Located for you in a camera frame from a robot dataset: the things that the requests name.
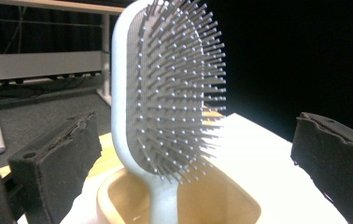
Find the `table surface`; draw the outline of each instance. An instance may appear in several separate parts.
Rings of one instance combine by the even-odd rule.
[[[73,3],[57,0],[0,0],[0,4],[21,6],[21,7],[39,7],[46,9],[58,9],[66,11],[87,12],[95,14],[119,15],[124,7],[99,6],[84,3]]]
[[[220,148],[211,161],[261,206],[257,224],[343,224],[337,209],[324,198],[310,176],[294,166],[291,143],[239,115],[223,120]],[[82,194],[62,223],[102,223],[97,220],[96,193],[122,165],[111,133],[100,136],[102,157],[89,172]],[[7,167],[0,169],[5,175]],[[19,223],[27,223],[22,217]]]

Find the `beige holder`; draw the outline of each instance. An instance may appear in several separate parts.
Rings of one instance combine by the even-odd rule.
[[[182,224],[248,224],[261,215],[259,204],[216,166],[206,176],[179,186],[178,219]],[[104,181],[97,194],[98,214],[112,224],[147,224],[149,193],[145,183],[124,168]]]

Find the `gray carpet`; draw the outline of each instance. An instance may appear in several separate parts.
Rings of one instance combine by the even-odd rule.
[[[110,133],[110,106],[94,90],[0,105],[0,125],[7,147],[0,155],[0,167],[6,166],[8,157],[59,120],[90,111],[96,113],[98,133]]]

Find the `white table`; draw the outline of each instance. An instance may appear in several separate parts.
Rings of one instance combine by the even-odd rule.
[[[101,14],[101,51],[2,54],[0,55],[0,79],[43,77],[101,70],[103,85],[97,90],[97,93],[107,104],[111,105],[109,90],[109,16],[121,14],[124,10],[123,7],[97,6],[56,0],[0,0],[0,4]],[[0,153],[3,153],[5,149],[0,128]]]
[[[223,122],[221,148],[213,163],[259,203],[258,224],[347,223],[310,176],[293,165],[290,142],[236,114]],[[89,178],[62,223],[104,223],[97,219],[96,193],[103,181],[118,169]],[[26,223],[24,217],[19,223]]]

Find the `metal frame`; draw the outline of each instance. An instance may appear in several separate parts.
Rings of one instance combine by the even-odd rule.
[[[103,86],[97,90],[97,93],[108,105],[111,105],[109,91],[109,16],[121,14],[124,10],[123,7],[98,6],[56,0],[0,0],[0,4],[102,14],[103,40],[101,52],[86,51],[71,53],[0,55],[0,79],[41,77],[46,75],[68,74],[101,69]]]

